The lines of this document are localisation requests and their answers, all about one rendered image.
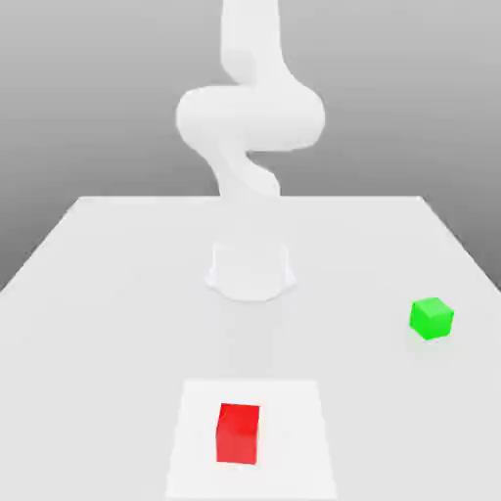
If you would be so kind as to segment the small red cube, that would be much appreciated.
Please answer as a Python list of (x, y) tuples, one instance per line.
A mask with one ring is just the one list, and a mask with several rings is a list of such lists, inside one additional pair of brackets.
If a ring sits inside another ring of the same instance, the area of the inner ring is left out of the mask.
[(216, 461), (255, 465), (260, 407), (223, 402), (215, 431)]

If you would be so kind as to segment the small green cube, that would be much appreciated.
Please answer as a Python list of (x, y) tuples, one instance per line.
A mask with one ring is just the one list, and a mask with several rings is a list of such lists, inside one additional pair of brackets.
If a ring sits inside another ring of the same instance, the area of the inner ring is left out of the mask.
[(412, 303), (409, 326), (429, 341), (447, 337), (452, 329), (453, 318), (453, 308), (438, 297), (428, 297)]

